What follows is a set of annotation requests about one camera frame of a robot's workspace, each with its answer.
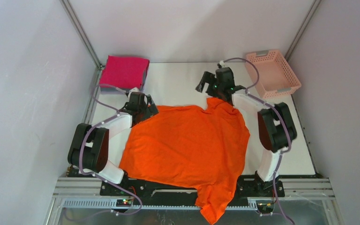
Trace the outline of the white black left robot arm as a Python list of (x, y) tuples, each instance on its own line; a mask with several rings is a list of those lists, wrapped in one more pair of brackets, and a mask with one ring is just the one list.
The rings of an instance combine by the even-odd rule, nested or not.
[(156, 114), (158, 108), (151, 95), (132, 91), (128, 101), (114, 115), (96, 125), (80, 123), (75, 129), (67, 161), (78, 167), (83, 175), (92, 175), (111, 182), (111, 189), (118, 195), (129, 191), (126, 173), (109, 160), (109, 141), (124, 130), (130, 129)]

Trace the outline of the orange t shirt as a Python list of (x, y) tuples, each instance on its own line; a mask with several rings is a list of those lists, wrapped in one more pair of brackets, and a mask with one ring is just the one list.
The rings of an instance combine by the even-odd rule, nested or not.
[(207, 107), (158, 107), (134, 126), (120, 168), (131, 178), (197, 191), (195, 204), (215, 224), (233, 199), (250, 138), (241, 112), (209, 97)]

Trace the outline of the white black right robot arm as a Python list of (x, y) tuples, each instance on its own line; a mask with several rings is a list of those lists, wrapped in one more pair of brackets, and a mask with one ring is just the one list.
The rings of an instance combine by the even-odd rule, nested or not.
[(219, 98), (237, 109), (253, 115), (258, 122), (258, 137), (264, 148), (260, 166), (255, 172), (254, 190), (260, 196), (270, 193), (278, 181), (278, 170), (283, 154), (290, 151), (297, 131), (289, 106), (284, 103), (269, 104), (236, 85), (229, 67), (218, 68), (215, 73), (205, 71), (196, 91)]

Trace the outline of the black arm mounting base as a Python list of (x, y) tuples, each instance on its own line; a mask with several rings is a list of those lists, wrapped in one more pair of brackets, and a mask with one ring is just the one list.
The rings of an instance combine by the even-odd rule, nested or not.
[[(261, 182), (257, 178), (252, 179), (251, 175), (241, 175), (236, 183), (234, 197), (227, 203), (226, 209), (257, 209), (258, 203), (275, 203), (276, 196), (284, 197), (283, 183), (275, 180), (272, 182)], [(129, 192), (138, 196), (144, 209), (185, 209), (196, 210), (197, 190), (194, 188), (177, 187), (155, 183), (145, 180), (127, 179), (120, 184)], [(139, 207), (139, 201), (132, 195), (106, 183), (101, 183), (101, 196), (116, 197), (118, 199), (132, 199), (133, 206)]]

